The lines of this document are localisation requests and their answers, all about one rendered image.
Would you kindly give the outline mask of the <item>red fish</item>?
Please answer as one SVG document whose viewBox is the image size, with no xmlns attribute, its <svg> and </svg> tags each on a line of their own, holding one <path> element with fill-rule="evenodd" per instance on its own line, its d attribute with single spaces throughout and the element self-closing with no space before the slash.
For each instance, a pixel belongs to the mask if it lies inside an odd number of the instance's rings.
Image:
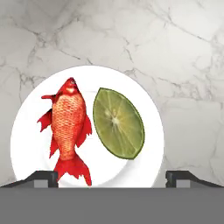
<svg viewBox="0 0 224 224">
<path fill-rule="evenodd" d="M 54 168 L 58 180 L 68 173 L 77 179 L 83 176 L 86 184 L 91 186 L 88 166 L 75 151 L 75 147 L 80 147 L 87 135 L 92 134 L 86 103 L 75 79 L 67 79 L 56 94 L 43 95 L 42 99 L 52 100 L 52 107 L 38 119 L 38 123 L 41 123 L 41 131 L 51 126 L 49 157 L 59 150 L 59 159 Z"/>
</svg>

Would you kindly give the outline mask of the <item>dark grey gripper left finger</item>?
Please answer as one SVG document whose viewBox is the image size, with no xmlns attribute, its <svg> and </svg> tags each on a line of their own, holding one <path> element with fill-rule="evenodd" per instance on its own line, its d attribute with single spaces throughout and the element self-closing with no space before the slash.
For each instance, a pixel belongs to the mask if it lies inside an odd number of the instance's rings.
<svg viewBox="0 0 224 224">
<path fill-rule="evenodd" d="M 9 183 L 4 188 L 24 187 L 24 188 L 58 188 L 58 173 L 56 171 L 35 171 L 26 179 Z"/>
</svg>

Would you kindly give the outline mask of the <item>white round plate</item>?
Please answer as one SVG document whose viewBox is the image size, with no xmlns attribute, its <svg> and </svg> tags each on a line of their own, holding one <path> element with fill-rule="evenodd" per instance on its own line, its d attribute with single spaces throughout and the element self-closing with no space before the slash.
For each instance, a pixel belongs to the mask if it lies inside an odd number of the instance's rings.
<svg viewBox="0 0 224 224">
<path fill-rule="evenodd" d="M 145 141 L 133 160 L 115 157 L 94 133 L 77 149 L 87 164 L 93 187 L 151 187 L 159 174 L 164 154 L 164 131 L 158 109 L 149 94 L 127 75 L 103 66 L 76 66 L 53 74 L 36 86 L 24 100 L 13 124 L 10 158 L 16 179 L 25 179 L 35 171 L 51 171 L 58 154 L 50 155 L 52 132 L 41 130 L 38 119 L 52 102 L 43 95 L 54 95 L 73 77 L 93 115 L 93 103 L 99 88 L 110 88 L 126 96 L 143 120 Z"/>
</svg>

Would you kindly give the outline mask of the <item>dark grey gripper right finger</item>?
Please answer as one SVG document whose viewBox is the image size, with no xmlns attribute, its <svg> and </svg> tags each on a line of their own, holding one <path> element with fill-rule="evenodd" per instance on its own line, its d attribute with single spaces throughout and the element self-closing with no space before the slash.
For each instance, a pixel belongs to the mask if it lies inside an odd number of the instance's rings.
<svg viewBox="0 0 224 224">
<path fill-rule="evenodd" d="M 165 173 L 166 188 L 201 188 L 201 187 L 219 187 L 212 182 L 197 178 L 189 171 L 167 171 Z"/>
</svg>

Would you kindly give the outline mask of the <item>green lemon wedge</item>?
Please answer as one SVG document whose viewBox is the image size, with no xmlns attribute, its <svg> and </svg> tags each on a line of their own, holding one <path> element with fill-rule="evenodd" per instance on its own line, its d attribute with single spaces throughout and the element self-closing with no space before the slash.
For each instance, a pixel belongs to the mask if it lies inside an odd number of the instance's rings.
<svg viewBox="0 0 224 224">
<path fill-rule="evenodd" d="M 121 159 L 135 159 L 144 146 L 144 122 L 123 94 L 100 87 L 93 105 L 96 133 L 103 146 Z"/>
</svg>

